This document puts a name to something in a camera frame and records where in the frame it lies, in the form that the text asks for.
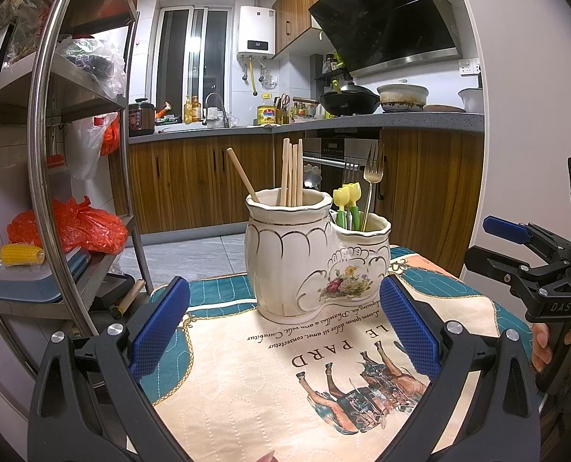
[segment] human hand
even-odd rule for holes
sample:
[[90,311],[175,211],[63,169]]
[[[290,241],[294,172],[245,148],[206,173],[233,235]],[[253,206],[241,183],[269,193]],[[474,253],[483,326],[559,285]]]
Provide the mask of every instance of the human hand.
[[[551,363],[553,352],[549,346],[549,327],[544,323],[534,323],[531,327],[532,347],[531,362],[534,368],[542,372],[544,367]],[[564,344],[571,344],[571,329],[564,338]]]

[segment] faucet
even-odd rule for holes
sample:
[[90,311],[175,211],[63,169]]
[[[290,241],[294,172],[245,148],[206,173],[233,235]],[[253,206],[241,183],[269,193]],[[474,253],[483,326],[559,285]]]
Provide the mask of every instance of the faucet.
[[[206,99],[204,99],[204,105],[207,108],[207,113],[208,113],[208,99],[210,98],[211,95],[217,95],[217,97],[219,98],[220,103],[222,104],[222,107],[218,107],[218,109],[221,109],[222,111],[222,115],[223,115],[223,128],[225,129],[229,129],[230,128],[230,123],[228,123],[228,115],[226,114],[226,108],[223,105],[223,99],[222,96],[217,94],[217,92],[211,92],[210,94],[207,95]],[[204,118],[204,121],[202,122],[202,125],[205,125],[208,123],[208,114],[207,116]]]

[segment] window frame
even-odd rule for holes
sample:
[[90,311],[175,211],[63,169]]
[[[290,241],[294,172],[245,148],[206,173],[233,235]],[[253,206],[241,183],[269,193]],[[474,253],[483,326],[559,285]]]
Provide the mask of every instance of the window frame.
[[225,46],[225,57],[224,57],[224,78],[223,78],[223,93],[224,99],[223,103],[225,105],[226,111],[231,110],[231,95],[232,95],[232,85],[231,85],[231,72],[232,72],[232,15],[233,8],[224,7],[222,5],[177,5],[172,7],[162,7],[159,12],[159,18],[157,22],[157,33],[155,34],[155,46],[153,48],[153,67],[152,67],[152,78],[151,78],[151,102],[155,104],[157,102],[157,70],[159,65],[159,52],[161,49],[161,30],[163,27],[163,19],[166,12],[173,12],[175,10],[188,10],[188,21],[187,21],[187,33],[185,36],[185,57],[183,58],[183,91],[181,92],[182,104],[185,104],[187,92],[189,89],[189,60],[190,52],[188,50],[191,33],[192,33],[192,22],[194,18],[194,10],[204,10],[202,13],[202,35],[200,38],[200,58],[198,67],[198,99],[202,102],[204,99],[204,47],[206,41],[206,31],[207,31],[207,19],[208,12],[219,11],[227,12],[228,16],[226,18],[226,46]]

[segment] glass bottle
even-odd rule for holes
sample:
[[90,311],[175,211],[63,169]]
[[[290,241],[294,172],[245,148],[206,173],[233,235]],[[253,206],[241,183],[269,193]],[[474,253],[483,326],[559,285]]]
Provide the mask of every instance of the glass bottle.
[[191,102],[189,102],[189,95],[187,96],[187,101],[185,102],[185,107],[183,108],[183,121],[186,124],[191,123]]
[[191,100],[191,121],[202,121],[202,105],[198,101],[197,95],[194,95]]

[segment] water heater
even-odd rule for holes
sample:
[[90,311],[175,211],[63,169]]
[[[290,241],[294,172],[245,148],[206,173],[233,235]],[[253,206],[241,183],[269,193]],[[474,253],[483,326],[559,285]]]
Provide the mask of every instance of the water heater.
[[259,58],[275,55],[275,11],[272,8],[240,7],[238,55]]

